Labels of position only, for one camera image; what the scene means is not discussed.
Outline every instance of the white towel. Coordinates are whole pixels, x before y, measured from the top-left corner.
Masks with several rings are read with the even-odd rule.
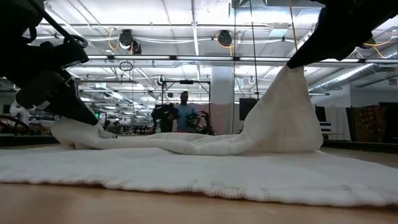
[[[192,156],[157,148],[55,147],[0,156],[0,182],[197,192],[306,205],[398,205],[398,169],[319,151]]]
[[[240,135],[162,133],[148,137],[104,139],[97,128],[70,119],[56,122],[53,135],[78,149],[158,147],[179,154],[236,155],[256,152],[308,152],[323,138],[308,97],[303,68],[284,67],[267,93],[248,114]]]
[[[113,139],[70,120],[52,131],[64,145],[114,150],[59,146],[0,154],[0,182],[96,184],[306,205],[398,205],[397,169],[316,151],[322,135],[302,68],[280,71],[240,135]]]

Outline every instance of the yellow cable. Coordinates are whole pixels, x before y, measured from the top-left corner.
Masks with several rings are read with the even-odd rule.
[[[118,44],[117,44],[117,46],[116,46],[116,47],[113,47],[113,46],[111,45],[111,37],[112,37],[112,32],[113,32],[113,30],[111,30],[111,33],[109,34],[109,40],[108,40],[108,44],[109,44],[109,47],[110,47],[111,49],[113,49],[113,50],[117,50],[117,49],[119,48],[119,39],[120,39],[120,34],[119,34],[119,36],[118,36]]]
[[[378,52],[378,54],[381,56],[381,58],[384,58],[383,54],[381,54],[380,51],[376,47],[374,47],[374,49]]]
[[[381,44],[367,44],[367,43],[365,43],[364,45],[366,45],[366,46],[372,46],[372,47],[377,47],[377,46],[382,46],[382,45],[384,45],[384,44],[388,44],[389,42],[391,42],[391,40],[392,40],[392,37],[391,37],[388,41],[386,41],[386,42],[384,42],[384,43],[381,43]]]
[[[134,46],[134,41],[132,40],[131,41],[131,49],[130,49],[130,54],[132,55],[132,48],[133,48],[133,46]]]
[[[293,36],[294,36],[294,45],[296,47],[296,51],[298,50],[297,48],[297,39],[296,39],[296,30],[294,28],[294,21],[293,21],[293,2],[292,0],[289,0],[289,4],[290,4],[290,16],[292,18],[292,26],[293,26]]]

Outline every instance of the ceiling light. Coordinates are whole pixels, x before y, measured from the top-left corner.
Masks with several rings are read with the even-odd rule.
[[[90,59],[90,60],[108,59],[108,56],[105,56],[105,55],[89,55],[88,59]]]
[[[254,61],[254,57],[241,57],[239,60],[241,61]],[[279,58],[279,57],[256,57],[256,61],[259,62],[288,62],[290,58]]]
[[[81,90],[84,92],[95,92],[95,93],[112,93],[113,90]]]
[[[137,55],[127,55],[127,56],[115,56],[115,59],[121,60],[168,60],[170,56],[137,56]]]
[[[177,60],[233,60],[233,57],[177,56]]]
[[[339,60],[336,60],[336,59],[329,58],[329,59],[322,60],[321,62],[334,62],[334,63],[359,62],[359,59],[346,58],[346,59],[343,59],[343,60],[339,61]]]
[[[392,57],[395,54],[388,55],[385,58]],[[398,59],[366,59],[366,62],[367,63],[398,63]]]
[[[328,96],[329,93],[309,93],[310,96]]]
[[[90,98],[85,98],[85,97],[80,97],[80,99],[83,101],[83,102],[87,102],[87,101],[91,101],[92,99],[90,99]]]
[[[111,95],[119,100],[123,100],[123,96],[120,95],[119,93],[111,93]]]

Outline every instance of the folded fabric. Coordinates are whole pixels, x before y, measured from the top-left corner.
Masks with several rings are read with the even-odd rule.
[[[55,122],[53,135],[78,149],[158,147],[179,154],[237,155],[255,152],[309,152],[323,142],[308,96],[303,68],[284,66],[266,94],[251,110],[239,135],[162,133],[147,137],[104,138],[98,127],[70,119]]]

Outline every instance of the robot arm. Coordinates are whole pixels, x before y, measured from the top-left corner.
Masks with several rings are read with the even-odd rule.
[[[76,85],[64,69],[77,63],[85,63],[88,57],[83,50],[87,41],[70,35],[57,24],[43,9],[43,0],[2,0],[2,18],[7,23],[7,37],[3,50],[10,56],[1,60],[2,74],[21,90],[16,95],[19,105],[29,110],[45,105],[44,111],[71,118],[83,123],[96,125],[98,120],[78,97]],[[43,17],[61,33],[62,45],[53,46],[44,42],[30,46],[36,38],[35,27]],[[29,29],[30,38],[23,37]]]
[[[398,14],[397,0],[311,0],[325,5],[314,33],[289,60],[297,68],[328,58],[343,60],[371,40],[371,31]]]

